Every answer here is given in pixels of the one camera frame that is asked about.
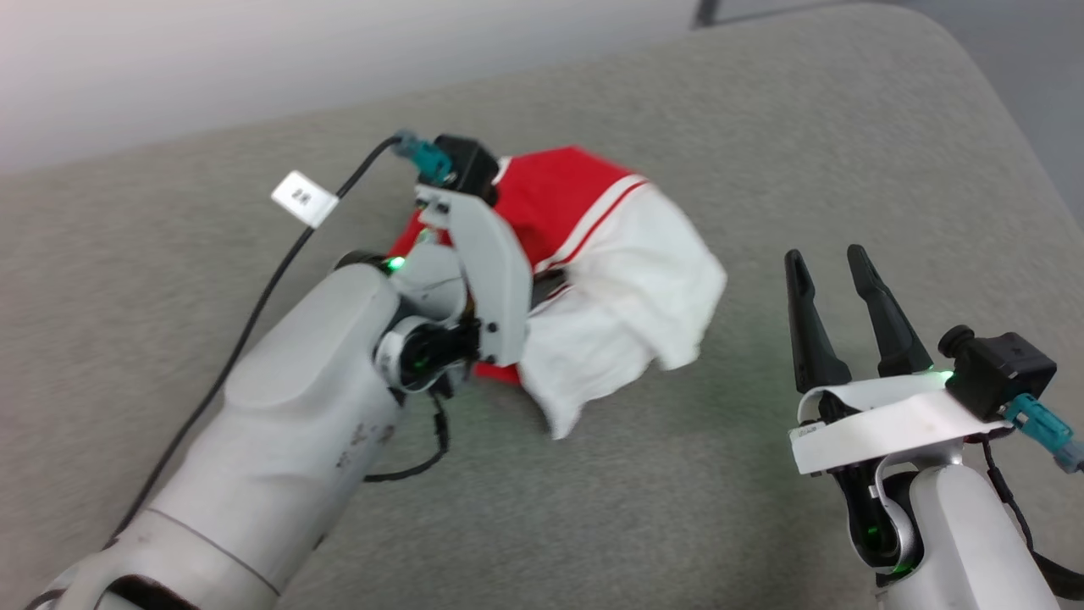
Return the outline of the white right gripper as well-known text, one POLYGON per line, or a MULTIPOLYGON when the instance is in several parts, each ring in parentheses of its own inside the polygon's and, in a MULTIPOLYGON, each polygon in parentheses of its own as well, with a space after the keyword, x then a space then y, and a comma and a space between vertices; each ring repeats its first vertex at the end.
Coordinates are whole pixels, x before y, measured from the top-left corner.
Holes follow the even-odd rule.
POLYGON ((932 356, 865 248, 848 247, 847 259, 870 315, 880 379, 851 382, 851 371, 833 350, 818 315, 816 286, 803 256, 790 250, 783 258, 793 379, 804 394, 799 426, 789 432, 799 473, 1008 429, 1005 420, 980 420, 949 394, 949 372, 926 372, 932 369, 932 356))

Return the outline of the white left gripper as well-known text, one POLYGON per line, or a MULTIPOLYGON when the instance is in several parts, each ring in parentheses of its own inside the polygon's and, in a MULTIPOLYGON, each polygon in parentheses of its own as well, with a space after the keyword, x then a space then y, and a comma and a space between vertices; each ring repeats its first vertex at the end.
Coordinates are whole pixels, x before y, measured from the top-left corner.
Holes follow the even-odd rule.
POLYGON ((534 276, 509 224, 481 198, 433 186, 417 186, 415 196, 426 204, 422 223, 443 230, 456 254, 472 293, 473 315, 481 324, 480 355, 494 364, 518 363, 532 294, 562 289, 567 274, 550 269, 534 276))

